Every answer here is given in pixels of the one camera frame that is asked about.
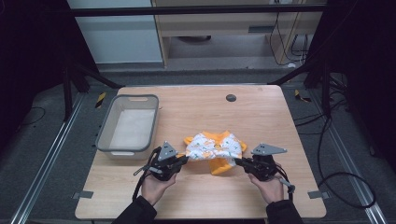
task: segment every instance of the human hand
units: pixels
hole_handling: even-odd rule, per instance
[[[177,174],[172,175],[168,181],[161,181],[153,175],[148,175],[142,184],[143,198],[154,206],[154,204],[161,199],[165,190],[176,183],[176,175]]]
[[[260,181],[253,174],[247,175],[250,178],[251,183],[259,188],[262,197],[268,204],[278,202],[284,199],[283,185],[279,181],[280,176],[275,176],[272,180],[269,181]]]

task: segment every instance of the yellow object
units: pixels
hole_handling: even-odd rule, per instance
[[[95,108],[100,108],[102,106],[103,101],[105,100],[106,92],[100,93],[98,100],[96,101]]]
[[[233,158],[242,158],[247,145],[232,133],[198,133],[184,138],[187,145],[186,155],[191,160],[209,160],[210,173],[219,175],[235,166]]]

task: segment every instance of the wooden table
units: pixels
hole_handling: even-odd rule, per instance
[[[201,131],[230,131],[247,143],[245,157],[259,143],[283,147],[287,153],[274,155],[290,182],[296,186],[294,203],[302,217],[323,217],[322,199],[309,199],[318,190],[303,146],[294,127],[282,90],[278,86],[166,86],[133,87],[119,94],[156,94],[160,99],[155,147],[168,141],[183,152],[183,138]],[[234,94],[235,102],[226,96]],[[139,176],[133,173],[146,161],[111,160],[97,151],[84,190],[90,199],[80,198],[76,217],[116,218],[130,203]],[[265,202],[250,183],[242,167],[223,175],[209,173],[207,161],[189,161],[155,205],[158,219],[177,218],[263,218]]]

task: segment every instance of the white plastic bin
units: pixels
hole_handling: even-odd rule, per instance
[[[156,95],[118,95],[107,111],[96,146],[112,159],[145,160],[153,149],[158,119]]]

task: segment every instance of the gray carpet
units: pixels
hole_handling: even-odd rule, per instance
[[[213,71],[174,71],[174,72],[139,72],[105,74],[111,80],[125,85],[176,85],[176,84],[227,84],[227,83],[266,83],[283,76],[286,70],[213,70]],[[92,89],[84,94],[84,101],[76,122],[67,136],[58,160],[52,167],[49,178],[39,195],[29,216],[32,222],[71,222],[76,221],[74,211],[77,201],[71,196],[81,191],[88,175],[93,155],[94,142],[99,126],[105,118],[110,99],[116,95],[116,90],[89,79]],[[294,119],[317,114],[318,109],[313,103],[295,99],[294,89],[300,88],[301,77],[295,78],[283,88],[290,112]],[[94,108],[98,95],[107,93],[101,108]],[[334,95],[334,102],[341,100],[342,95]],[[21,126],[11,144],[11,153],[1,162],[0,170],[0,219],[12,217],[21,200],[30,187],[41,162],[44,160],[56,133],[59,131],[63,115],[63,89],[57,86],[37,95],[34,106],[45,109],[42,119],[41,109],[32,109],[26,122],[37,122]],[[396,211],[393,188],[396,186],[396,175],[388,164],[380,158],[370,156],[367,143],[357,127],[351,114],[345,111],[346,105],[332,112],[333,122],[348,148],[354,162],[361,170],[363,177],[373,186],[377,201],[389,223],[396,223]],[[320,180],[317,164],[318,134],[323,121],[298,128],[304,145],[304,150],[310,162],[317,182]],[[330,136],[324,135],[321,146],[321,164],[325,175],[344,171],[342,163],[334,151]],[[329,181],[331,186],[342,196],[353,203],[359,200],[347,177],[336,177]],[[324,201],[327,208],[326,217],[320,220],[307,219],[306,223],[370,223],[364,210],[352,208],[335,197]],[[253,223],[254,220],[244,220],[243,223]]]

